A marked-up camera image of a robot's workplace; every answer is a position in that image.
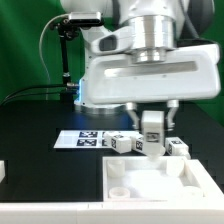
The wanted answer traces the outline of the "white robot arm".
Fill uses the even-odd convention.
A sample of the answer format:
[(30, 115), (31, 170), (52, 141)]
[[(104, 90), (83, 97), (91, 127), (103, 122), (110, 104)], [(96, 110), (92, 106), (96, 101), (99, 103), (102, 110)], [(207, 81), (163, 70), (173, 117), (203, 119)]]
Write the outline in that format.
[(183, 0), (60, 0), (85, 40), (81, 101), (90, 107), (123, 104), (136, 128), (138, 103), (166, 102), (172, 120), (181, 100), (218, 95), (215, 43), (179, 47), (186, 21)]

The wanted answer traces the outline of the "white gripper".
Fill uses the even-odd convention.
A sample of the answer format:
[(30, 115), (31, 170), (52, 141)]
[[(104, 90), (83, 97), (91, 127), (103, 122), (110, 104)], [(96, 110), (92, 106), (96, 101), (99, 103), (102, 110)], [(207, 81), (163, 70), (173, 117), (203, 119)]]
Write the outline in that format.
[(126, 54), (98, 57), (89, 65), (88, 96), (94, 104), (126, 103), (135, 130), (140, 119), (133, 102), (169, 100), (166, 122), (172, 131), (178, 100), (213, 98), (220, 92), (219, 59), (216, 44), (181, 47), (155, 63), (134, 64)]

